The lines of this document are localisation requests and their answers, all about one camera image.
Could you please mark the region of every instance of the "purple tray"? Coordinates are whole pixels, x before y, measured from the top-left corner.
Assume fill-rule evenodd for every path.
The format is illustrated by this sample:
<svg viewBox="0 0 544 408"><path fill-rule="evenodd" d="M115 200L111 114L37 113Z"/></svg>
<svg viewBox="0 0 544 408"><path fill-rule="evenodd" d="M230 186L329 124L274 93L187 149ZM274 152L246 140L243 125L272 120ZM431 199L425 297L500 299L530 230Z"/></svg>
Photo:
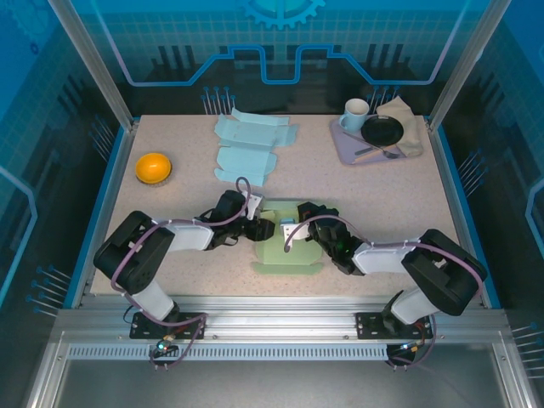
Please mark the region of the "purple tray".
<svg viewBox="0 0 544 408"><path fill-rule="evenodd" d="M383 152L376 147L367 144L360 133L350 133L358 140L350 138L343 127L338 124L338 119L334 119L330 125L332 140L334 141L334 146L337 148L338 158L343 164L349 166L356 166L360 164L369 164L376 162L387 162L390 160L399 160L407 158L405 154L400 151L396 144L391 144L390 146L383 147L384 150L390 151L399 155L395 159L389 159L383 155Z"/></svg>

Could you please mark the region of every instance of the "black plate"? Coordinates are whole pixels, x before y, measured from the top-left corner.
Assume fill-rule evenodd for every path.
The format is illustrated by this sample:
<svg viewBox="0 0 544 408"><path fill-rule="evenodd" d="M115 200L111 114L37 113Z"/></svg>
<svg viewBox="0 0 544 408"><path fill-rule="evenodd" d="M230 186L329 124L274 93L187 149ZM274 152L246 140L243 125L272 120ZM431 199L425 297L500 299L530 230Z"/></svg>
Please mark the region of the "black plate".
<svg viewBox="0 0 544 408"><path fill-rule="evenodd" d="M365 142L375 146L390 146L398 143L405 133L395 118L385 115L369 117L360 130Z"/></svg>

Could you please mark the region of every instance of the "gray floor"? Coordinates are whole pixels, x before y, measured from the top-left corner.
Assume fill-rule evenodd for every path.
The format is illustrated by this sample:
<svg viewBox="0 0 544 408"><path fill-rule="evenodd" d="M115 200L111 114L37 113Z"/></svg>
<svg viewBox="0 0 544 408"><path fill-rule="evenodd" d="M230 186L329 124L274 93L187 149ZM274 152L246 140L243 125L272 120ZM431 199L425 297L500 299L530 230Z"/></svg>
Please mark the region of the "gray floor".
<svg viewBox="0 0 544 408"><path fill-rule="evenodd" d="M184 362L169 372L149 364L72 361L57 408L498 408L505 406L485 348L437 347L426 367L393 372L382 362ZM448 385L450 381L471 405Z"/></svg>

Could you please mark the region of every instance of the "speckled tabletop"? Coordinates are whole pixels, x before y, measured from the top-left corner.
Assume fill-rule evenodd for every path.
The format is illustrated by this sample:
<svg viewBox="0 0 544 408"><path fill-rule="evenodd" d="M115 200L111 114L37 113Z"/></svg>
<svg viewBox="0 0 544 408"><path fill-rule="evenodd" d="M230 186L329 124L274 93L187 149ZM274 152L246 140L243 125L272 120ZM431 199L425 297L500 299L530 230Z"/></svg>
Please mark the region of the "speckled tabletop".
<svg viewBox="0 0 544 408"><path fill-rule="evenodd" d="M428 228L456 239L444 187L425 124L418 126L423 155L366 166L344 166L329 132L334 116L291 116L299 124L297 141L278 147L275 170L261 188L268 198L319 200L335 205L340 215L372 241L415 238ZM212 208L232 183L213 175L218 167L215 116L142 116L111 217L108 235L133 210L153 218L191 218ZM159 151L173 163L160 187L141 184L134 165L145 153ZM370 296L393 295L415 285L409 275L346 276L328 257L317 275L258 275L254 243L240 239L234 247L210 252L170 252L157 274L171 295L208 296ZM109 280L97 271L91 292L110 294Z"/></svg>

